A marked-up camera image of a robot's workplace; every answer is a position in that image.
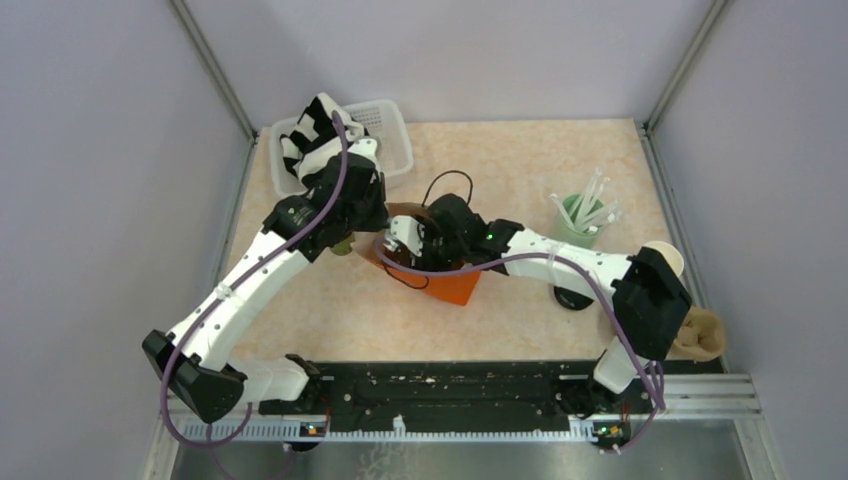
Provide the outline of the orange paper bag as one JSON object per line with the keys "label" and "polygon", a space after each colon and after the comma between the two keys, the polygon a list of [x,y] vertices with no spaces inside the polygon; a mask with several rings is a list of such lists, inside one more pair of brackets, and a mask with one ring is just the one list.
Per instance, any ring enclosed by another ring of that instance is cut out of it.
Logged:
{"label": "orange paper bag", "polygon": [[[387,207],[389,213],[391,215],[426,216],[428,198],[435,183],[444,176],[451,174],[461,175],[467,180],[469,189],[466,199],[470,200],[474,187],[471,176],[462,170],[451,169],[443,171],[431,181],[422,200],[415,202],[388,203]],[[368,263],[381,268],[391,279],[409,289],[421,291],[424,294],[442,302],[459,306],[465,306],[468,304],[479,281],[481,275],[480,272],[470,272],[450,277],[425,277],[399,271],[386,266],[384,262],[378,258],[372,246],[373,238],[374,235],[372,233],[366,232],[358,234],[353,244],[354,252]]]}

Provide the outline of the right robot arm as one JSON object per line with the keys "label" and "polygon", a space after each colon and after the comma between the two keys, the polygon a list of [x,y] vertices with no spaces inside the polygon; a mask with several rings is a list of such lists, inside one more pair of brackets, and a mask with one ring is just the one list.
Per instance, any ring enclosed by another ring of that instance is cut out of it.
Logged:
{"label": "right robot arm", "polygon": [[649,362],[666,359],[693,305],[679,274],[652,246],[634,254],[574,246],[511,220],[485,221],[454,194],[428,206],[416,237],[423,266],[470,265],[544,280],[598,302],[615,331],[586,385],[589,404],[600,412],[626,400]]}

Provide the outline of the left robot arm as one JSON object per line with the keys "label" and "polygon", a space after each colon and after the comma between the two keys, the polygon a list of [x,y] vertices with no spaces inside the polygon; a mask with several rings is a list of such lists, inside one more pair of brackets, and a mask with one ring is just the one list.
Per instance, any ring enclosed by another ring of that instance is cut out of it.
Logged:
{"label": "left robot arm", "polygon": [[274,206],[242,258],[212,293],[168,331],[153,330],[142,350],[162,381],[205,423],[240,404],[282,401],[297,413],[319,404],[315,367],[295,354],[268,366],[231,364],[247,327],[282,287],[327,249],[388,223],[385,176],[363,145],[330,158],[302,194]]}

